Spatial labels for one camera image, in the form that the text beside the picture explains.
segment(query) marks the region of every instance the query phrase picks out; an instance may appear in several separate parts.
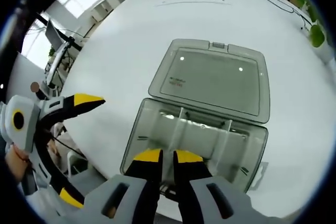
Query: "computer monitor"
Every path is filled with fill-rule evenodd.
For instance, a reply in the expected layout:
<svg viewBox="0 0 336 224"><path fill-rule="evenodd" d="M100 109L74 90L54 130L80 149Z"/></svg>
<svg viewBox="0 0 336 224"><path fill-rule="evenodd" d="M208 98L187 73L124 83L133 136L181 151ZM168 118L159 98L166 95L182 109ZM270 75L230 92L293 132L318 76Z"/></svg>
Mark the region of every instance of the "computer monitor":
<svg viewBox="0 0 336 224"><path fill-rule="evenodd" d="M51 46L54 48L55 51L57 51L61 45L63 44L63 41L61 37L59 36L56 28L52 24L51 20L48 21L47 29L46 29L46 36L48 40L51 43Z"/></svg>

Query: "gray gripper housing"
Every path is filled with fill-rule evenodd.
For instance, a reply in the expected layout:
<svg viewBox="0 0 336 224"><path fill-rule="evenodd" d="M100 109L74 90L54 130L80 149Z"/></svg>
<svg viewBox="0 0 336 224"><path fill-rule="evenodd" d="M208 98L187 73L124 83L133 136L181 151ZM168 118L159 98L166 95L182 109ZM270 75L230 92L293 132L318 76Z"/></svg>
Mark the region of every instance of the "gray gripper housing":
<svg viewBox="0 0 336 224"><path fill-rule="evenodd" d="M286 223L279 218L267 217L256 211L251 205L250 197L222 177L192 180L190 184L200 204L205 224Z"/></svg>
<svg viewBox="0 0 336 224"><path fill-rule="evenodd" d="M70 215L57 218L52 224L131 224L145 184L145 179L115 175L85 197L83 208ZM127 190L114 218L110 219L104 215L104 211L109 206L113 206L113 200L121 187L126 187Z"/></svg>

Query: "yellow circle marking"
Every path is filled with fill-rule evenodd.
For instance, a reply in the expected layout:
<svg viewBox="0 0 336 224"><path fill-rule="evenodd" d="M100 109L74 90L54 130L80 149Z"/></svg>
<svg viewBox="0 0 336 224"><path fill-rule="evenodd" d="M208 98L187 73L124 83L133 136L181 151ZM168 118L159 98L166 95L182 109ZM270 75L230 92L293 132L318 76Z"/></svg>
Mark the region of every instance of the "yellow circle marking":
<svg viewBox="0 0 336 224"><path fill-rule="evenodd" d="M14 127L15 130L20 131L20 130L23 129L23 127L22 127L21 129L18 129L18 128L15 126L15 123L14 123L14 116L15 116L16 113L20 113L22 116L23 116L23 113L22 113L21 110L16 109L16 110L14 110L13 115L12 115L12 125L13 125L13 127Z"/></svg>

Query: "table surface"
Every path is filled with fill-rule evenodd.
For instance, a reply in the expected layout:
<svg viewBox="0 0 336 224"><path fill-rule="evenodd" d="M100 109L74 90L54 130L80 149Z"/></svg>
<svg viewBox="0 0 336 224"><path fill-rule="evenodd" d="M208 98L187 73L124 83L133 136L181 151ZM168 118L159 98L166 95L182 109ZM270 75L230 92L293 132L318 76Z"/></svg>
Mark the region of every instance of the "table surface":
<svg viewBox="0 0 336 224"><path fill-rule="evenodd" d="M89 161L112 177L119 173L139 105L150 97L148 88L173 39L260 51L270 84L262 157L269 164L258 189L247 194L256 210L284 217L311 197L334 146L335 89L302 25L298 15L266 0L126 0L85 44L62 92L99 95L107 102L65 125ZM181 220L177 203L164 197L158 212Z"/></svg>

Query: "plastic box lid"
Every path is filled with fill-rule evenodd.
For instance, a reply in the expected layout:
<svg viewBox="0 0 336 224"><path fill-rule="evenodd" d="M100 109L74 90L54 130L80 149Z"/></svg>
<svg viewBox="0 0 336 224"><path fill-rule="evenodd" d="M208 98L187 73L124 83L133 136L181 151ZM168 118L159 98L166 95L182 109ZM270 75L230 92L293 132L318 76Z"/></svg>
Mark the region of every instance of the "plastic box lid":
<svg viewBox="0 0 336 224"><path fill-rule="evenodd" d="M269 120L269 82L264 55L235 45L175 39L149 94L229 118Z"/></svg>

